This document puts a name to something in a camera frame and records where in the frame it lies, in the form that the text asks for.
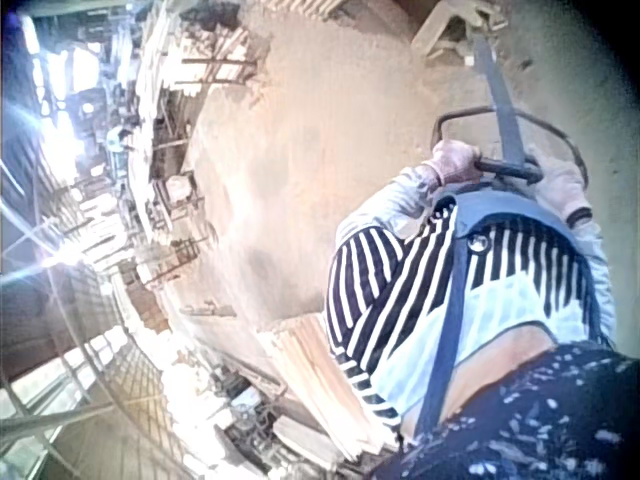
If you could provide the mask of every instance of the black and white striped sleeve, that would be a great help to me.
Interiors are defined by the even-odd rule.
[[[389,427],[400,417],[371,388],[370,376],[355,360],[366,344],[367,315],[392,279],[404,255],[403,245],[380,227],[355,233],[338,249],[329,277],[325,320],[331,352],[362,401]]]

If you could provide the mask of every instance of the apron button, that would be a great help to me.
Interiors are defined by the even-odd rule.
[[[473,253],[481,254],[485,253],[491,247],[491,240],[486,235],[472,235],[467,240],[469,250]]]

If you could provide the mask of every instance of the sawdust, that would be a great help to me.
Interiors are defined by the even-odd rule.
[[[210,93],[188,162],[219,236],[210,275],[226,293],[213,295],[260,323],[322,308],[338,223],[426,158],[437,115],[487,92],[388,36],[255,8],[243,22],[269,43],[266,61],[249,88]]]

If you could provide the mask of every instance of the blue apron strap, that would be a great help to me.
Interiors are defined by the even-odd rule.
[[[467,239],[465,237],[456,238],[453,245],[453,269],[451,272],[449,301],[442,323],[442,333],[438,342],[438,350],[436,351],[427,394],[422,402],[422,409],[415,428],[414,435],[416,438],[438,425],[449,381],[456,364],[462,318],[464,316],[468,252]]]

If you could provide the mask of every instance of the apron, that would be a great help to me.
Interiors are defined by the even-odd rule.
[[[503,188],[496,183],[451,185],[443,190],[436,202],[436,209],[443,204],[454,202],[457,206],[456,224],[453,234],[453,268],[451,273],[451,293],[438,343],[436,357],[427,395],[416,424],[415,436],[420,439],[437,425],[444,400],[455,367],[460,331],[464,310],[464,292],[467,281],[468,243],[479,230],[497,222],[509,220],[514,216],[526,216],[553,229],[566,238],[575,248],[579,268],[586,280],[590,304],[589,340],[608,345],[600,331],[599,306],[595,297],[593,277],[586,258],[577,248],[569,228],[553,213],[545,210],[535,201],[513,191],[497,190]]]

